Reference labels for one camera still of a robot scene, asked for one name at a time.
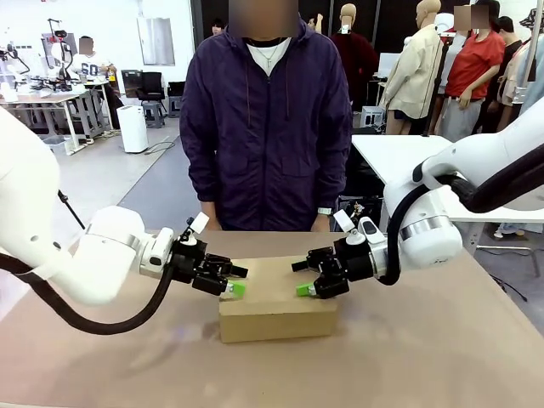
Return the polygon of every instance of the white robotic arm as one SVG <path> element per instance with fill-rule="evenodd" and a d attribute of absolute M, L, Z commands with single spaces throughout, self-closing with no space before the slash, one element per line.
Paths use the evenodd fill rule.
<path fill-rule="evenodd" d="M 229 283 L 227 276 L 246 277 L 247 271 L 228 258 L 206 254 L 207 245 L 193 235 L 206 226 L 203 213 L 174 239 L 171 229 L 162 229 L 157 236 L 146 234 L 136 212 L 107 207 L 93 217 L 72 257 L 51 233 L 60 183 L 53 153 L 3 108 L 0 123 L 0 247 L 10 255 L 0 253 L 0 269 L 31 285 L 71 326 L 101 335 L 132 330 L 155 313 L 171 280 L 192 283 L 214 295 L 243 295 L 244 286 Z M 161 281 L 142 312 L 114 325 L 82 318 L 48 284 L 54 283 L 78 303 L 101 305 L 117 295 L 131 268 Z"/>
<path fill-rule="evenodd" d="M 330 298 L 347 292 L 349 281 L 372 276 L 390 286 L 398 281 L 401 266 L 422 269 L 456 257 L 461 234 L 437 189 L 449 185 L 469 211 L 487 213 L 543 185 L 543 112 L 541 99 L 502 132 L 467 137 L 387 184 L 384 202 L 392 214 L 387 236 L 369 218 L 355 227 L 345 213 L 336 214 L 349 236 L 335 242 L 334 249 L 313 250 L 304 263 L 293 265 L 295 271 L 310 267 L 320 272 L 298 294 Z"/>

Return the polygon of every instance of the dark red jacket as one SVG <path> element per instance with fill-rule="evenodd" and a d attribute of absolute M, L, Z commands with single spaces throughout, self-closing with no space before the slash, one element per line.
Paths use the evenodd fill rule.
<path fill-rule="evenodd" d="M 336 33 L 331 38 L 337 46 L 346 71 L 349 98 L 357 106 L 366 96 L 366 84 L 377 71 L 378 58 L 370 43 L 356 32 Z"/>

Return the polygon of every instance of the hand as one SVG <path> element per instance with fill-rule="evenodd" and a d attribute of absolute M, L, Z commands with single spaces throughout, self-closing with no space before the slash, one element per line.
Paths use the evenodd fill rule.
<path fill-rule="evenodd" d="M 459 109 L 464 111 L 470 105 L 470 99 L 473 97 L 473 91 L 469 88 L 465 89 L 465 92 L 459 97 Z"/>
<path fill-rule="evenodd" d="M 219 221 L 214 218 L 214 219 L 211 219 L 207 222 L 207 225 L 206 225 L 206 230 L 208 231 L 222 231 L 223 228 L 221 227 L 221 224 L 219 223 Z"/>
<path fill-rule="evenodd" d="M 497 111 L 499 111 L 499 103 L 494 100 L 493 102 L 490 103 L 490 105 L 487 107 L 487 111 L 489 113 L 495 113 Z"/>
<path fill-rule="evenodd" d="M 329 217 L 319 214 L 312 225 L 312 232 L 331 232 L 331 223 Z"/>

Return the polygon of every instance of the cardboard box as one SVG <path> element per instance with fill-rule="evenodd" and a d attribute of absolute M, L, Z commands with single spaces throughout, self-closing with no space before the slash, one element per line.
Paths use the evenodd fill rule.
<path fill-rule="evenodd" d="M 337 324 L 335 299 L 297 297 L 296 287 L 313 282 L 312 271 L 292 272 L 291 264 L 304 256 L 235 261 L 249 269 L 242 299 L 219 301 L 219 326 L 223 343 L 282 338 L 329 336 Z"/>

